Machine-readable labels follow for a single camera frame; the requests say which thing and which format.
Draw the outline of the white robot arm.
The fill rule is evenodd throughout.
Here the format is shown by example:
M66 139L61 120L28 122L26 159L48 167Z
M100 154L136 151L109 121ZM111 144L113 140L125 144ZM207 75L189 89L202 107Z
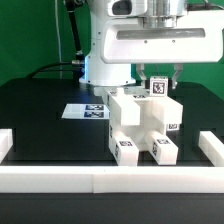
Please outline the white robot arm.
M91 19L91 50L83 81L132 84L131 66L145 79L146 64L172 64L176 80L185 63L223 56L224 6L188 0L83 0Z

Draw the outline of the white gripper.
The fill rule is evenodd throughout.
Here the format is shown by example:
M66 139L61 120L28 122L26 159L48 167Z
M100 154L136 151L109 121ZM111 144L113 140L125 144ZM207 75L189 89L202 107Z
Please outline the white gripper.
M223 55L224 11L190 11L174 28L144 28L140 18L114 19L104 26L101 58L106 63L178 63L172 88L183 71L180 63L217 62ZM137 64L142 86L149 87L145 65Z

